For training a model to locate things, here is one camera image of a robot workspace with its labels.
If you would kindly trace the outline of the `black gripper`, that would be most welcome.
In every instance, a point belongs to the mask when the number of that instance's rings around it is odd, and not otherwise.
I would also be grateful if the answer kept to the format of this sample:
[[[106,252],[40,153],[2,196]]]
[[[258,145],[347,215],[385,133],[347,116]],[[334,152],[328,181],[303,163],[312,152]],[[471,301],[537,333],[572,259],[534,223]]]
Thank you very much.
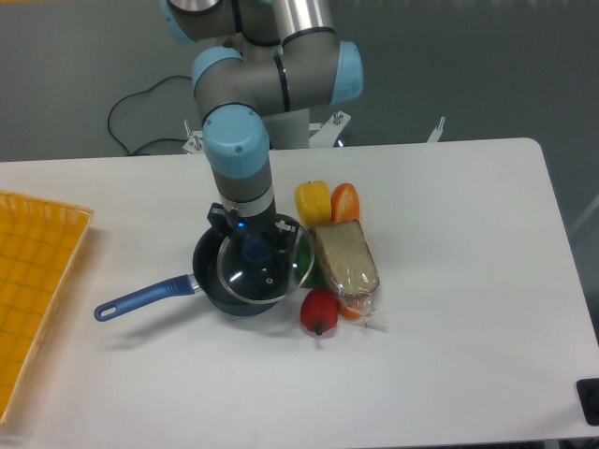
[[[284,219],[274,201],[266,205],[257,203],[212,203],[208,222],[217,233],[227,238],[262,238],[275,243],[275,262],[284,271],[297,271],[300,267],[300,224]]]

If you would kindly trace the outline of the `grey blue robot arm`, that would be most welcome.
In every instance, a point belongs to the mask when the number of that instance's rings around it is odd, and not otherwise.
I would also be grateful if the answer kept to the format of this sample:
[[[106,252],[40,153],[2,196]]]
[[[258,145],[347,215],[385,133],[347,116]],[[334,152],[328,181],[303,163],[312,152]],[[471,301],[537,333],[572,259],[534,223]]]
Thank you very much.
[[[240,35],[268,54],[216,46],[193,62],[203,149],[229,234],[253,258],[280,252],[264,118],[358,97],[363,65],[341,41],[327,1],[164,1],[181,42]]]

